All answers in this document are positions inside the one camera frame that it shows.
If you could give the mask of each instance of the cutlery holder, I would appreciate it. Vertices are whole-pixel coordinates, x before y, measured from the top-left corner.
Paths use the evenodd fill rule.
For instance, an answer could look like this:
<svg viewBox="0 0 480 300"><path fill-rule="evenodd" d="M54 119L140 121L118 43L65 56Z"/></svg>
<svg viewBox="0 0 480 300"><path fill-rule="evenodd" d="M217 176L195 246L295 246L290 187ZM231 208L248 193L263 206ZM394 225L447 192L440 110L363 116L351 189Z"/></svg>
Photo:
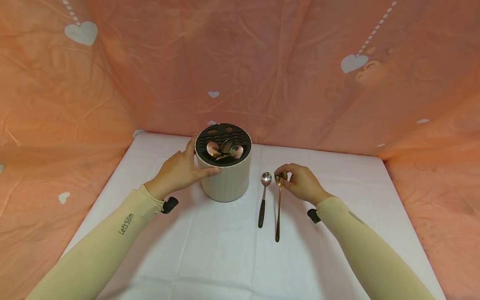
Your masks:
<svg viewBox="0 0 480 300"><path fill-rule="evenodd" d="M239 159L227 157L215 161L207 152L207 143L213 141L221 146L226 140L242 146L243 155ZM231 202L242 197L249 184L251 151L252 139L242 128L232 124L215 124L205 128L195 141L197 163L200 168L221 169L219 175L202 180L205 194L219 202Z"/></svg>

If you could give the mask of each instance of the spoon head in holder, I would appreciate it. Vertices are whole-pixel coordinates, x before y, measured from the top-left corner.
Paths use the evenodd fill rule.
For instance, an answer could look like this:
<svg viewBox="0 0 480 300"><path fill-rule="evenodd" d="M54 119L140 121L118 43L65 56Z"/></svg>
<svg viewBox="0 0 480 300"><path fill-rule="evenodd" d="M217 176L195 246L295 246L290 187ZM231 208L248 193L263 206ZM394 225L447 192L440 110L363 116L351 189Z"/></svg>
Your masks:
<svg viewBox="0 0 480 300"><path fill-rule="evenodd" d="M232 140L226 140L223 142L222 146L220 147L220 151L222 153L228 154L230 153L230 149L232 148L233 141Z"/></svg>
<svg viewBox="0 0 480 300"><path fill-rule="evenodd" d="M224 158L227 158L227 157L230 157L230 156L231 156L230 154L223 154L223 155L217 157L215 161L221 160L221 159L224 159Z"/></svg>
<svg viewBox="0 0 480 300"><path fill-rule="evenodd" d="M262 176L260 177L260 181L262 182L262 185L267 187L270 185L270 183L272 182L272 174L268 173L268 172L265 172L262 174Z"/></svg>
<svg viewBox="0 0 480 300"><path fill-rule="evenodd" d="M280 174L276 174L275 175L275 182L277 183L277 185L279 187L282 187L282 182L280 181L280 179L285 179L285 180L288 180L288 175L286 172L282 172Z"/></svg>
<svg viewBox="0 0 480 300"><path fill-rule="evenodd" d="M221 155L218 145L215 142L208 142L207 144L207 152L210 154L212 157L219 157Z"/></svg>
<svg viewBox="0 0 480 300"><path fill-rule="evenodd" d="M235 145L230 148L230 155L233 156L234 159L239 159L243 155L243 147L240 145Z"/></svg>

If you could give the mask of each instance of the dotted line pattern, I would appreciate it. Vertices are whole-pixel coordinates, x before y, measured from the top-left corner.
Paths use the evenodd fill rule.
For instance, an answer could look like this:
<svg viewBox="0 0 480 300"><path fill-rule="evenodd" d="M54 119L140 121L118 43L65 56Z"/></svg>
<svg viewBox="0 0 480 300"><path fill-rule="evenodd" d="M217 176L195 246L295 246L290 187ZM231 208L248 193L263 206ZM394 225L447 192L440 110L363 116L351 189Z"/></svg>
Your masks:
<svg viewBox="0 0 480 300"><path fill-rule="evenodd" d="M70 11L70 16L73 17L73 20L74 20L74 21L76 21L75 25L77 25L77 26L82 25L82 23L80 23L80 22L78 21L78 18L77 18L77 16L75 15L75 13L72 11L72 7L69 5L68 1L67 1L67 0L63 0L63 4L65 4L65 5L67 6L67 10Z"/></svg>
<svg viewBox="0 0 480 300"><path fill-rule="evenodd" d="M396 1L393 1L392 2L392 6L390 6L388 9L387 9L387 12L386 14L384 14L384 17L380 20L380 22L378 22L378 25L375 27L375 29L372 31L372 33L370 34L370 36L368 37L368 39L365 41L365 43L363 44L363 46L361 47L361 49L359 50L358 54L355 55L355 56L359 56L360 53L363 52L363 49L365 49L365 47L367 47L367 44L370 43L370 40L373 38L373 36L377 33L377 30L380 28L380 25L382 25L384 22L385 22L385 19L388 17L388 14L389 12L392 11L393 7L396 5Z"/></svg>

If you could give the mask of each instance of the black slotted lid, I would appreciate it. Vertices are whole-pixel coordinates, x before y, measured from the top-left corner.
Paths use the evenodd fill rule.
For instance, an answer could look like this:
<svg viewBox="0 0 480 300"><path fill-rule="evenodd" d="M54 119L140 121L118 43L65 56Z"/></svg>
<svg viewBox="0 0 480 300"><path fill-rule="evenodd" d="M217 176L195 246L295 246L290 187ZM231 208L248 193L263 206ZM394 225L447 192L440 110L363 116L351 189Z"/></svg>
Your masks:
<svg viewBox="0 0 480 300"><path fill-rule="evenodd" d="M232 140L233 145L240 145L243 147L243 155L239 159L233 157L223 158L215 161L215 157L210 156L207 152L208 142L215 142L220 147L224 141ZM233 124L214 124L205 128L197 137L195 144L195 151L199 158L212 166L230 167L242 162L252 149L252 140L242 128Z"/></svg>

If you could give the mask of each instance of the black strap clip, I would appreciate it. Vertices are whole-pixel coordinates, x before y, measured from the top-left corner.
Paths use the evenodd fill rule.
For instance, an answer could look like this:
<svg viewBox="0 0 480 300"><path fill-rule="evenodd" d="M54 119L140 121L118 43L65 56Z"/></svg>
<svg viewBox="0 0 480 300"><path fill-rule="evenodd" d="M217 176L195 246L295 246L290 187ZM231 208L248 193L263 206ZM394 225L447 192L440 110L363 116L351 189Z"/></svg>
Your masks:
<svg viewBox="0 0 480 300"><path fill-rule="evenodd" d="M169 212L171 212L171 210L175 206L177 206L178 203L179 203L179 201L175 197L170 197L168 200L166 200L163 203L162 213L165 214L165 215L168 214Z"/></svg>
<svg viewBox="0 0 480 300"><path fill-rule="evenodd" d="M310 217L310 219L312 219L312 222L315 223L315 224L322 221L318 217L317 210L315 208L309 209L308 212L307 212L307 215Z"/></svg>

